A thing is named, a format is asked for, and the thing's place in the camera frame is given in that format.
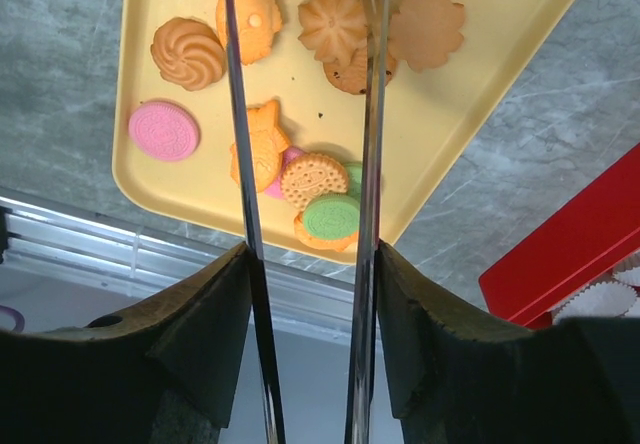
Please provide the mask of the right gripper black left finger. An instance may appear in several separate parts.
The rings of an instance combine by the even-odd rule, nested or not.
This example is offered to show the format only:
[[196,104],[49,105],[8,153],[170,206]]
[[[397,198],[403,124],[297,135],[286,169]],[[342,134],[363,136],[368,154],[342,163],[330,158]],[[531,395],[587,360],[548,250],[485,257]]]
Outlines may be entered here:
[[230,422],[249,329],[273,397],[265,292],[264,266],[242,244],[84,327],[3,332],[2,441],[214,441]]

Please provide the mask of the yellow cookie tray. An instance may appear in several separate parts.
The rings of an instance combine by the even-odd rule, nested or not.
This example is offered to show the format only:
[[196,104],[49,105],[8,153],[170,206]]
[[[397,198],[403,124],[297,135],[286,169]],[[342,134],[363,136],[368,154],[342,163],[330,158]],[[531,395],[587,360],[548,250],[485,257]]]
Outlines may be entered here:
[[[292,143],[343,162],[362,157],[365,99],[334,88],[299,42],[297,8],[276,0],[285,20],[272,53],[243,70],[246,101],[277,100]],[[402,0],[391,0],[398,6]],[[414,72],[400,64],[385,93],[381,238],[394,243],[504,97],[574,0],[451,0],[463,6],[461,47],[447,63]],[[150,46],[174,17],[215,21],[217,0],[123,0],[112,173],[123,194],[151,212],[218,229],[244,231],[231,179],[234,140],[229,85],[188,92],[164,81]],[[131,139],[128,121],[142,104],[166,100],[197,121],[192,155],[163,162]]]

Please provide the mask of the flower butter cookie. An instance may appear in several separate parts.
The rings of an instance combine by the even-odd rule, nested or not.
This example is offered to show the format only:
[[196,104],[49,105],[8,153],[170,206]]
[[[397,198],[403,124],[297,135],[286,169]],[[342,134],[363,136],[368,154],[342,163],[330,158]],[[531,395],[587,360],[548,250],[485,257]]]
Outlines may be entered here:
[[322,63],[347,66],[367,38],[362,0],[308,0],[298,6],[298,40]]

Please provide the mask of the aluminium table rail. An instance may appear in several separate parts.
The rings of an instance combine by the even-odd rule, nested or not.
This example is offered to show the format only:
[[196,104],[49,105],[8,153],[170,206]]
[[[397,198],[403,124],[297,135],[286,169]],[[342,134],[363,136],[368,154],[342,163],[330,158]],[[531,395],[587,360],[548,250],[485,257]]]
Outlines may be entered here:
[[[9,266],[128,297],[146,298],[194,274],[224,249],[11,189],[1,191]],[[346,345],[351,285],[269,263],[275,329]]]

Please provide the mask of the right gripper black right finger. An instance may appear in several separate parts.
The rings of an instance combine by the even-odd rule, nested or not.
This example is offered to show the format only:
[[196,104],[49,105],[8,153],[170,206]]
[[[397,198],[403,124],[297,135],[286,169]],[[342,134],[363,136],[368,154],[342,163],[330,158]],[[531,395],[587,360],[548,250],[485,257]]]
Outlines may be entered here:
[[407,443],[635,443],[639,323],[532,331],[471,305],[393,247],[376,255],[392,414]]

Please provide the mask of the green sandwich cookie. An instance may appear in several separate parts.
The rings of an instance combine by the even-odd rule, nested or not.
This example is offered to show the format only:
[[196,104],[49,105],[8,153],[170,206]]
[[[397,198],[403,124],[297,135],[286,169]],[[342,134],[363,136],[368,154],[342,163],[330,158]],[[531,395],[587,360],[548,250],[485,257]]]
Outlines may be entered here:
[[348,176],[347,194],[360,201],[362,188],[362,164],[360,162],[349,162],[345,163],[343,167]]
[[346,194],[326,194],[312,200],[302,213],[306,232],[316,239],[344,239],[359,230],[360,203]]

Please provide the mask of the beige dotted round cookie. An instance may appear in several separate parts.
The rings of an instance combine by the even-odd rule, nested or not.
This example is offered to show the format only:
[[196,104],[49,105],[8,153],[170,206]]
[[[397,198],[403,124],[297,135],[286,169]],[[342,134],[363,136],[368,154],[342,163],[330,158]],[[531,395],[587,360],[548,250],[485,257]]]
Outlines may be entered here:
[[325,194],[344,194],[348,187],[349,175],[344,166],[319,153],[293,159],[285,166],[281,178],[284,199],[298,210],[304,210],[312,200]]

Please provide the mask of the steel tongs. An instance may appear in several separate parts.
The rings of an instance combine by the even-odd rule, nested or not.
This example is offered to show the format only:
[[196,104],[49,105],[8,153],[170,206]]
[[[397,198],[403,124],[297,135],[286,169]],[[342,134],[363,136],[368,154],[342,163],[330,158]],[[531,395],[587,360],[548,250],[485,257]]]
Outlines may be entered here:
[[[286,440],[264,248],[249,137],[235,0],[224,0],[227,58],[238,154],[245,241],[249,249],[254,329],[262,378],[262,401],[269,443]],[[381,163],[390,0],[363,0],[367,35],[367,85],[359,240],[351,326],[345,437],[347,443],[370,440],[376,345],[376,254],[379,248]]]

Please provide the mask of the maple leaf cookie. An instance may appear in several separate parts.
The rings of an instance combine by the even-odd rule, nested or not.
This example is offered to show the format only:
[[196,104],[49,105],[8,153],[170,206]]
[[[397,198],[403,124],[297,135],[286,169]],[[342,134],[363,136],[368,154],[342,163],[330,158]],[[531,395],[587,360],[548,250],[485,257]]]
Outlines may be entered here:
[[444,66],[464,43],[465,7],[452,0],[402,0],[389,24],[390,54],[421,73]]

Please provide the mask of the pink sandwich cookie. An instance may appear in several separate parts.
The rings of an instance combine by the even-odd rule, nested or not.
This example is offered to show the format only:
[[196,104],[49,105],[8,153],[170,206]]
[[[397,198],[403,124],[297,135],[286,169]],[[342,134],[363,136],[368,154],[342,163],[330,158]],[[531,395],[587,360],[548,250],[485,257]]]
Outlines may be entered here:
[[282,182],[282,177],[284,175],[284,171],[293,160],[305,154],[306,152],[301,150],[298,147],[290,146],[289,148],[287,148],[282,153],[282,162],[281,162],[281,168],[280,168],[279,174],[274,179],[274,181],[264,190],[264,194],[272,198],[283,199],[284,195],[282,193],[281,182]]
[[196,119],[177,104],[149,101],[130,116],[128,132],[146,155],[164,162],[190,157],[200,142]]

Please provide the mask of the swirl butter cookie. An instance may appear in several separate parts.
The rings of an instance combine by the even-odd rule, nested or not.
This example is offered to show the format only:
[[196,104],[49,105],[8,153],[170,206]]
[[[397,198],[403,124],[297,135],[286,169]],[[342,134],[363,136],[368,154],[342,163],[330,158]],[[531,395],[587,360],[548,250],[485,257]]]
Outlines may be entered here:
[[198,20],[168,20],[156,29],[150,52],[160,76],[189,92],[217,83],[226,72],[226,55],[217,35]]

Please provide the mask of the red cookie box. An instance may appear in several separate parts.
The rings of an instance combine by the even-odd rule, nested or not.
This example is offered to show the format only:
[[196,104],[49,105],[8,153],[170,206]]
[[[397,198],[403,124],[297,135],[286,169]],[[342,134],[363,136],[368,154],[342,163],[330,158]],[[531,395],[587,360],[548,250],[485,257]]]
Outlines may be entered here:
[[639,148],[633,147],[504,257],[479,285],[489,312],[531,329],[639,249]]

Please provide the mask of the small orange fish cookie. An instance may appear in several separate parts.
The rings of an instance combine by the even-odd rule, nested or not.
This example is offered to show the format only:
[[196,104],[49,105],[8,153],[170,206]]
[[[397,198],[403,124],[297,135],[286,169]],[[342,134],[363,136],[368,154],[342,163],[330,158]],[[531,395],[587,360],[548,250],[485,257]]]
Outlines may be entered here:
[[280,126],[280,103],[270,100],[247,110],[256,191],[265,191],[279,176],[291,140]]

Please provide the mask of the orange fish cookie under stack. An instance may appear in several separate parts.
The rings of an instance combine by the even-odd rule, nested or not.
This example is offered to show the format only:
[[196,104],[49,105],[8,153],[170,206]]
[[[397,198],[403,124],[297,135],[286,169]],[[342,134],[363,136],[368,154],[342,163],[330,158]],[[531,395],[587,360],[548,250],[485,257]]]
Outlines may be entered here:
[[348,237],[325,240],[313,237],[309,234],[303,225],[302,214],[299,213],[293,220],[294,234],[296,238],[305,246],[316,250],[327,250],[335,252],[344,252],[349,246],[355,244],[358,240],[358,232],[355,232]]

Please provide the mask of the large orange fish cookie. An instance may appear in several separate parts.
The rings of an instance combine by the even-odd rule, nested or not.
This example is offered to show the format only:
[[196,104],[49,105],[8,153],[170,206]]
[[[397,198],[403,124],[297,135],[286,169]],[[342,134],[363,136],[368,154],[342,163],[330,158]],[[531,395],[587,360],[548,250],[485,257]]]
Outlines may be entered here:
[[240,59],[250,65],[271,54],[275,35],[283,27],[276,0],[235,0]]

